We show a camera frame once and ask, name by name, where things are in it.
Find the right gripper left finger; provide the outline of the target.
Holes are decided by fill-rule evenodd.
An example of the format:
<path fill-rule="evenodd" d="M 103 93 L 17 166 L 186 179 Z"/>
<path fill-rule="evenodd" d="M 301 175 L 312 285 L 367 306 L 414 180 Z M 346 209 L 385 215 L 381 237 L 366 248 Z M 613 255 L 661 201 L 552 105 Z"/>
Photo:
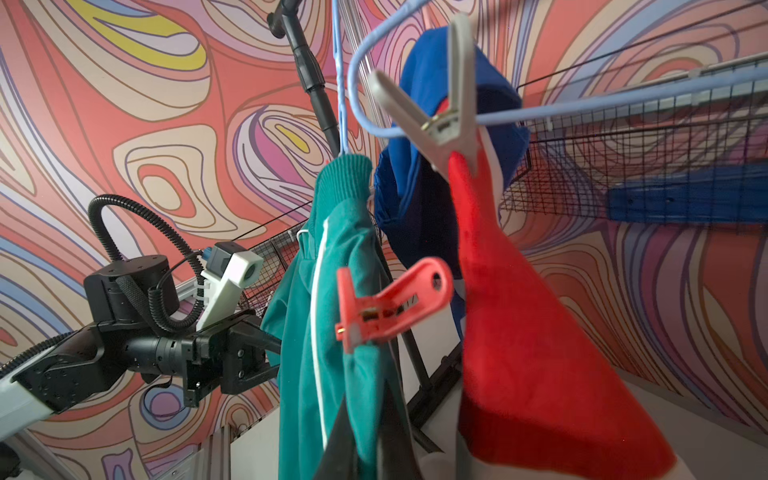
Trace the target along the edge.
<path fill-rule="evenodd" d="M 314 480 L 357 480 L 358 451 L 346 398 L 342 399 Z"/>

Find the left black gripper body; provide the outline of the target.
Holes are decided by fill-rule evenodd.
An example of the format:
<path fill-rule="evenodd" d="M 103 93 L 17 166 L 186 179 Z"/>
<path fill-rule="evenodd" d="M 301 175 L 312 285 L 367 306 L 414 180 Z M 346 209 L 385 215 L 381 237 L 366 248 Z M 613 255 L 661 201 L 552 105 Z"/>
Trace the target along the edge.
<path fill-rule="evenodd" d="M 181 341 L 184 405 L 196 408 L 218 389 L 238 395 L 277 376 L 269 353 L 279 354 L 282 342 L 261 329 L 256 314 L 233 314 Z"/>

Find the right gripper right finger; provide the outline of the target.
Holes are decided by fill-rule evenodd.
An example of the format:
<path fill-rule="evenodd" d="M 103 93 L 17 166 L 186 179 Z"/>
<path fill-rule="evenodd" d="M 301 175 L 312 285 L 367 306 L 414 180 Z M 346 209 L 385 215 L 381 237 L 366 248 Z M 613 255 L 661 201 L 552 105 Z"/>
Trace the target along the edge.
<path fill-rule="evenodd" d="M 423 478 L 413 450 L 407 421 L 401 418 L 391 389 L 384 396 L 377 433 L 378 480 L 421 480 Z"/>

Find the red clothespin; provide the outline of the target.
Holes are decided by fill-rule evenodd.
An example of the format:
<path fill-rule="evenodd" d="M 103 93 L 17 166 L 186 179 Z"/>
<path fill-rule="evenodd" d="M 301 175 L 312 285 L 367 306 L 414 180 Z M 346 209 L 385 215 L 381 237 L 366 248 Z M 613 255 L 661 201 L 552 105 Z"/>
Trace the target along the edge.
<path fill-rule="evenodd" d="M 438 257 L 421 259 L 373 296 L 356 295 L 348 268 L 338 270 L 337 288 L 340 322 L 335 326 L 336 339 L 347 354 L 410 330 L 447 307 L 454 291 L 451 269 Z"/>

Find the light blue hanger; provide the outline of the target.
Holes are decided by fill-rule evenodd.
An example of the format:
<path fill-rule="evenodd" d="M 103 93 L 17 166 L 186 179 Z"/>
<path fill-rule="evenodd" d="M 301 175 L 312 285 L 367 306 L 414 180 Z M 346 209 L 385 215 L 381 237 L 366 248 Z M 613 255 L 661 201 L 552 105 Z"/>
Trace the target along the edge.
<path fill-rule="evenodd" d="M 352 52 L 349 119 L 389 140 L 400 131 L 368 74 L 399 79 L 417 40 L 466 16 L 490 62 L 527 107 L 569 102 L 767 50 L 763 1 L 342 1 Z"/>

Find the blue hanger of green jacket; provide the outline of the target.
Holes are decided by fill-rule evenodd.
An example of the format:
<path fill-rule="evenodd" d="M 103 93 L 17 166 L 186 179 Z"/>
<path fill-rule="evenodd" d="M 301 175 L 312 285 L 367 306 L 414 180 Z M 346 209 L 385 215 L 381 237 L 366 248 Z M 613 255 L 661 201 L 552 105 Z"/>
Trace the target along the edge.
<path fill-rule="evenodd" d="M 347 109 L 346 109 L 346 95 L 344 85 L 344 61 L 343 61 L 343 29 L 341 25 L 341 15 L 339 8 L 339 1 L 331 1 L 332 9 L 332 46 L 333 46 L 333 60 L 336 72 L 336 85 L 337 85 L 337 109 L 338 109 L 338 126 L 339 126 L 339 142 L 340 153 L 344 155 L 348 151 L 348 125 L 347 125 Z"/>

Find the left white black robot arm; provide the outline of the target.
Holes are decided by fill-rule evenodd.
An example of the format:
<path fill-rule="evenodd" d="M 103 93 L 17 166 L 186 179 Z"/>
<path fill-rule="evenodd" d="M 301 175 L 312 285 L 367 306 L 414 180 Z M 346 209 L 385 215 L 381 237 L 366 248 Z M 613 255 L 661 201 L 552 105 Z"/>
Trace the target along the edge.
<path fill-rule="evenodd" d="M 180 252 L 194 273 L 194 303 L 183 318 L 173 266 L 159 254 L 126 258 L 102 212 L 117 207 L 147 221 Z M 281 343 L 240 309 L 245 289 L 260 277 L 262 258 L 234 242 L 195 250 L 163 218 L 132 199 L 103 194 L 88 206 L 89 222 L 109 263 L 84 282 L 92 322 L 40 342 L 1 369 L 1 435 L 63 413 L 110 390 L 127 372 L 146 382 L 179 379 L 184 406 L 214 391 L 237 395 L 277 374 L 268 355 Z"/>

